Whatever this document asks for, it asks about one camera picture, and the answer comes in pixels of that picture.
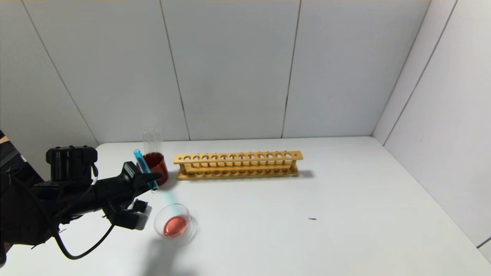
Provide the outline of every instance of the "test tube rack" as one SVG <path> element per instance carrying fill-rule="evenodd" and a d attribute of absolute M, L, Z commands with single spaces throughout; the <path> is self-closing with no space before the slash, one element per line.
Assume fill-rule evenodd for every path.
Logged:
<path fill-rule="evenodd" d="M 298 176 L 299 151 L 178 154 L 179 180 Z"/>

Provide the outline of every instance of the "white table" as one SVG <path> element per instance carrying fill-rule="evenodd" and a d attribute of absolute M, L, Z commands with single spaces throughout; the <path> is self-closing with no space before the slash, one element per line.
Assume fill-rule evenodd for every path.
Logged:
<path fill-rule="evenodd" d="M 141 147 L 99 146 L 99 177 L 119 174 Z M 175 154 L 268 150 L 301 150 L 301 176 L 176 181 Z M 116 227 L 77 261 L 66 259 L 54 239 L 33 250 L 14 246 L 1 275 L 491 275 L 470 240 L 373 138 L 164 142 L 164 155 L 166 185 L 199 222 L 192 242 L 178 247 L 155 233 L 166 197 L 145 193 L 139 198 L 153 212 L 143 231 Z M 62 225 L 72 254 L 105 233 L 102 214 Z"/>

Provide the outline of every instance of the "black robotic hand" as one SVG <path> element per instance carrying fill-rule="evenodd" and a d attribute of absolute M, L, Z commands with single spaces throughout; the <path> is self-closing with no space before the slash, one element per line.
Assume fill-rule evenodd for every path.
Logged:
<path fill-rule="evenodd" d="M 53 236 L 65 256 L 79 259 L 94 250 L 114 226 L 135 229 L 137 225 L 142 225 L 142 220 L 146 222 L 147 203 L 133 200 L 150 190 L 148 182 L 162 177 L 161 174 L 141 173 L 133 162 L 125 162 L 118 176 L 97 180 L 98 171 L 94 165 L 97 151 L 86 146 L 52 148 L 46 153 L 46 161 L 51 164 L 52 180 L 33 187 L 27 187 L 11 175 L 2 175 L 2 245 L 5 241 L 35 246 Z M 91 168 L 94 180 L 91 179 Z M 72 256 L 59 237 L 58 225 L 101 209 L 111 222 L 111 227 L 87 252 Z M 0 251 L 0 262 L 4 263 L 4 249 L 0 248 Z"/>

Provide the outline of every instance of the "wall panel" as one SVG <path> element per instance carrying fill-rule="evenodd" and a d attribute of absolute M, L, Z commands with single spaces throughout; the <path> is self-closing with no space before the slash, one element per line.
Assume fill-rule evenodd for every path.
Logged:
<path fill-rule="evenodd" d="M 490 14 L 457 2 L 385 144 L 475 245 L 491 236 Z"/>
<path fill-rule="evenodd" d="M 98 145 L 21 1 L 0 1 L 0 128 L 45 180 L 48 149 Z"/>
<path fill-rule="evenodd" d="M 159 0 L 26 1 L 100 143 L 189 139 Z"/>
<path fill-rule="evenodd" d="M 416 84 L 436 47 L 445 24 L 457 0 L 435 0 L 430 3 L 428 12 L 414 41 L 411 52 L 399 76 L 394 91 L 377 123 L 373 136 L 384 144 L 389 137 L 397 118 L 409 100 Z"/>
<path fill-rule="evenodd" d="M 283 137 L 371 135 L 428 4 L 302 1 Z"/>
<path fill-rule="evenodd" d="M 162 4 L 191 139 L 281 137 L 299 1 Z"/>
<path fill-rule="evenodd" d="M 479 251 L 488 259 L 488 261 L 491 263 L 491 242 L 485 243 L 481 248 L 479 248 Z"/>

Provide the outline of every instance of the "glass petri dish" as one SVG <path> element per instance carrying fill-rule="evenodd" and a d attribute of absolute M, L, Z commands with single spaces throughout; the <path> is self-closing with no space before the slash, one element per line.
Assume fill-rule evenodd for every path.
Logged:
<path fill-rule="evenodd" d="M 191 223 L 188 209 L 179 203 L 167 205 L 155 218 L 154 229 L 164 238 L 174 239 L 184 234 Z"/>

